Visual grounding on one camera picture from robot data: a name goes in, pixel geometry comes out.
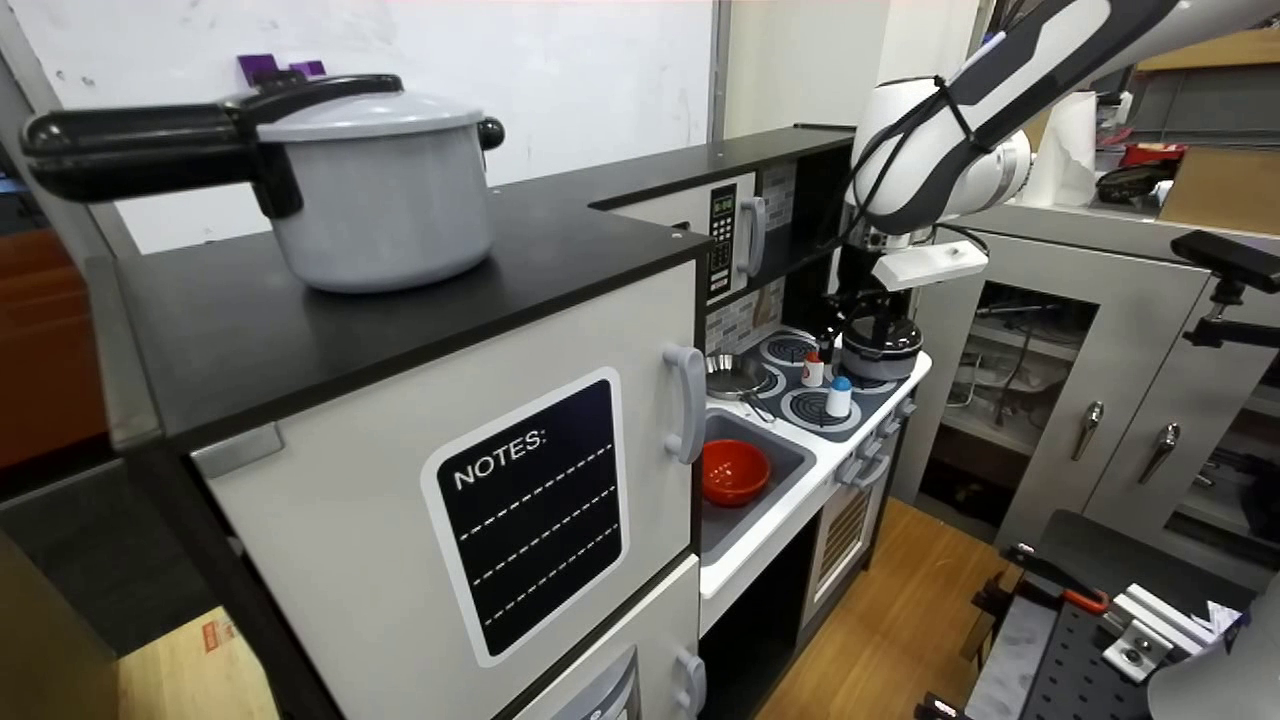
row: black handle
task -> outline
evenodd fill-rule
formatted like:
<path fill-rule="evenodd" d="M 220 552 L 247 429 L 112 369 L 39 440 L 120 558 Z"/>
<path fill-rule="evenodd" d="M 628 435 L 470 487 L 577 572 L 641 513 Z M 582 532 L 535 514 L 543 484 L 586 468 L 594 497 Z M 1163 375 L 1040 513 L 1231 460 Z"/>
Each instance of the black handle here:
<path fill-rule="evenodd" d="M 29 120 L 23 153 L 46 190 L 78 205 L 272 175 L 265 210 L 288 216 L 300 194 L 256 149 L 256 123 L 361 92 L 401 92 L 401 75 L 283 78 L 220 103 L 46 110 Z"/>
<path fill-rule="evenodd" d="M 481 131 L 483 153 L 491 153 L 507 140 L 507 128 L 495 117 L 483 117 L 475 131 Z"/>

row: wooden floor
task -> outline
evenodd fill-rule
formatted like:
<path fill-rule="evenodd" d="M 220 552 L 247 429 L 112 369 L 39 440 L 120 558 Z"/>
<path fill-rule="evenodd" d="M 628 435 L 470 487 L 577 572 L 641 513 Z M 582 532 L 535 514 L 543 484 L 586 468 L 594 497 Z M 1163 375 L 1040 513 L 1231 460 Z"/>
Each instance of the wooden floor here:
<path fill-rule="evenodd" d="M 997 548 L 889 498 L 873 567 L 812 637 L 764 720 L 906 720 L 922 693 L 963 705 L 979 610 L 970 592 L 1006 567 Z"/>

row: stove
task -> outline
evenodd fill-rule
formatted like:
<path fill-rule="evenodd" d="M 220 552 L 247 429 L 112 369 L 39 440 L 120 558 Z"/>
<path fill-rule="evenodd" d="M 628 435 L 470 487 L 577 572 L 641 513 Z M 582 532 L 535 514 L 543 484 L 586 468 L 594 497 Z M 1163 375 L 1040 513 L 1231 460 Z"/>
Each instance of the stove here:
<path fill-rule="evenodd" d="M 804 389 L 804 357 L 812 357 L 818 345 L 816 334 L 801 328 L 781 328 L 769 340 L 758 340 L 746 357 L 764 365 L 772 375 L 758 382 L 753 394 L 744 394 L 754 410 L 772 420 L 787 420 L 812 435 L 822 440 L 848 440 L 874 409 L 891 394 L 896 382 L 854 382 L 853 389 L 853 417 L 833 420 L 826 417 L 826 392 L 822 389 Z"/>

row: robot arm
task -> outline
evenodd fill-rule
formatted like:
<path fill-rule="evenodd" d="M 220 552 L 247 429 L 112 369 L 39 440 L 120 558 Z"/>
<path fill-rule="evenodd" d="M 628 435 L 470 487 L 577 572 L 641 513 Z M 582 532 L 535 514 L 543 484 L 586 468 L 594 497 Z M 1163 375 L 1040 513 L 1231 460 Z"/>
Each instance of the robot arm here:
<path fill-rule="evenodd" d="M 889 234 L 993 206 L 1026 180 L 1019 128 L 1055 96 L 1275 13 L 1280 0 L 1044 0 L 949 78 L 874 86 L 848 201 Z"/>

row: small pot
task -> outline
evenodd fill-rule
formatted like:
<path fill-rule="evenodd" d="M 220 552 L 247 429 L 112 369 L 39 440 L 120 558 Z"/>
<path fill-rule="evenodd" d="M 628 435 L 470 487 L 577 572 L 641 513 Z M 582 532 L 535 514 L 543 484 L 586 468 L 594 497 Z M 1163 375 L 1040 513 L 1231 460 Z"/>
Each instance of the small pot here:
<path fill-rule="evenodd" d="M 288 78 L 225 103 L 46 110 L 23 131 L 31 175 L 67 201 L 251 185 L 288 266 L 322 292 L 395 292 L 475 266 L 491 246 L 475 109 L 401 92 L 401 75 Z"/>

